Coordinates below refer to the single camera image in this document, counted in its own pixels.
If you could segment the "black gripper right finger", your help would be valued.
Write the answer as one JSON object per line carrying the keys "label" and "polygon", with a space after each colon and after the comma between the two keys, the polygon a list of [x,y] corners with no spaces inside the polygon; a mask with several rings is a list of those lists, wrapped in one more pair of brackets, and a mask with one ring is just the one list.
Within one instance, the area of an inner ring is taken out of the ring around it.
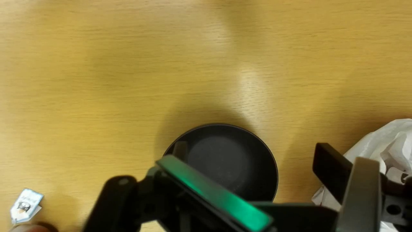
{"label": "black gripper right finger", "polygon": [[335,232],[378,232],[381,220],[381,175],[377,161],[346,159],[328,143],[317,143],[313,171],[341,203]]}

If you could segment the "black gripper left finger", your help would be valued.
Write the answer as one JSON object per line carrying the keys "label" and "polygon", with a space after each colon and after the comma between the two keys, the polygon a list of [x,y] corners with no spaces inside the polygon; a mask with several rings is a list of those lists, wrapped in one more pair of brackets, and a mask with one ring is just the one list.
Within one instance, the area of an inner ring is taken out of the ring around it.
{"label": "black gripper left finger", "polygon": [[274,219],[175,155],[147,172],[165,193],[169,212],[157,221],[167,232],[273,232]]}

